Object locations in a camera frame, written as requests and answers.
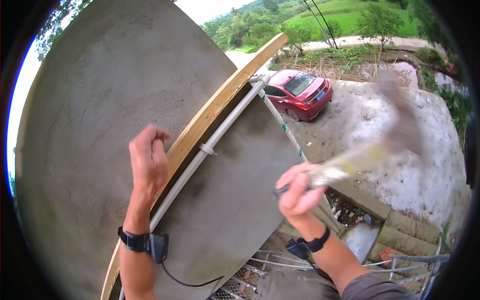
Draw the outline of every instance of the muddy water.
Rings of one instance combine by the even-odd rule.
[[[452,77],[445,75],[443,73],[437,72],[437,74],[435,74],[435,82],[437,83],[438,86],[441,86],[441,87],[449,86],[452,89],[452,91],[456,91],[461,94],[468,95],[468,88],[466,86],[463,86]]]
[[[394,72],[398,78],[400,86],[417,88],[418,89],[418,79],[417,71],[415,68],[407,62],[396,62],[395,64],[380,64],[378,65],[378,72],[382,71]],[[356,76],[363,77],[364,79],[369,79],[372,81],[373,78],[376,78],[375,75],[375,65],[374,64],[363,64],[356,69]]]
[[[409,88],[419,87],[417,70],[407,62],[396,62],[393,65],[393,71],[400,81],[400,85]]]

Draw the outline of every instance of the hammer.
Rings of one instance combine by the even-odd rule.
[[[422,157],[420,130],[412,107],[399,90],[391,73],[383,73],[379,78],[377,81],[379,90],[396,108],[394,124],[378,138],[365,142],[307,172],[308,189],[330,185],[355,176],[358,172],[370,170],[404,149]],[[288,185],[285,185],[276,190],[274,196],[279,200],[287,190]]]

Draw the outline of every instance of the license plate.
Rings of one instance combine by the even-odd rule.
[[[322,97],[325,95],[326,91],[322,91],[318,96],[317,96],[317,101],[320,101]]]

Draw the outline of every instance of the right hand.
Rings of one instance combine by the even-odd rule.
[[[164,141],[170,134],[154,125],[148,125],[129,143],[133,172],[133,190],[153,196],[167,182],[168,160]]]
[[[278,202],[278,208],[291,224],[304,219],[309,214],[310,209],[319,204],[322,194],[327,189],[326,186],[323,186],[305,192],[308,186],[308,177],[305,172],[316,168],[318,168],[318,165],[309,163],[293,166],[276,182],[277,189],[281,189],[286,184],[289,185],[288,191],[283,194]]]

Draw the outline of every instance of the forearm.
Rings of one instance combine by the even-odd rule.
[[[132,234],[150,233],[150,206],[153,197],[148,192],[134,191],[130,198],[123,231]],[[120,245],[120,277],[125,297],[130,300],[154,299],[155,264],[147,252],[128,250]]]
[[[306,241],[319,239],[326,230],[325,224],[311,212],[290,220],[290,223]],[[324,270],[333,280],[340,295],[350,281],[369,272],[367,268],[361,266],[352,251],[332,233],[325,242],[324,247],[312,253],[312,257],[317,266]]]

